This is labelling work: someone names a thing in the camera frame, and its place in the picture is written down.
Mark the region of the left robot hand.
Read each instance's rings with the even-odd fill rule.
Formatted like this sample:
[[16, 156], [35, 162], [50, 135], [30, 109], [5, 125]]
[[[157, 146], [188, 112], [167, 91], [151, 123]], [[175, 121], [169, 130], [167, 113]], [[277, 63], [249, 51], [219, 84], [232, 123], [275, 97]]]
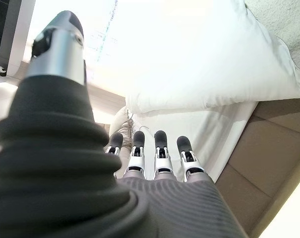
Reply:
[[179, 182], [137, 170], [104, 147], [89, 102], [83, 30], [60, 12], [37, 36], [0, 120], [0, 238], [244, 238], [203, 169]]

